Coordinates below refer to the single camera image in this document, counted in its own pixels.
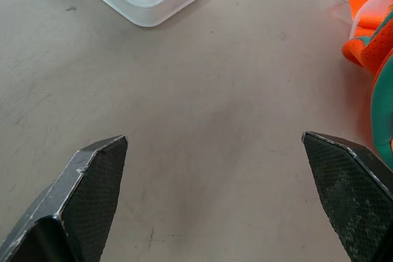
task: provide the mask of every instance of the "carbon fiber texture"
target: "carbon fiber texture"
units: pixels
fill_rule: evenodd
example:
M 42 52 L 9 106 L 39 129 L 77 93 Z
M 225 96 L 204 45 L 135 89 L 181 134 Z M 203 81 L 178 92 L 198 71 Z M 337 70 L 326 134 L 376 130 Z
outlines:
M 61 214 L 79 261 L 101 258 L 117 207 L 126 150 L 127 142 L 118 141 L 98 151 Z
M 303 141 L 322 206 L 351 261 L 387 261 L 380 258 L 392 200 L 345 148 L 313 136 Z

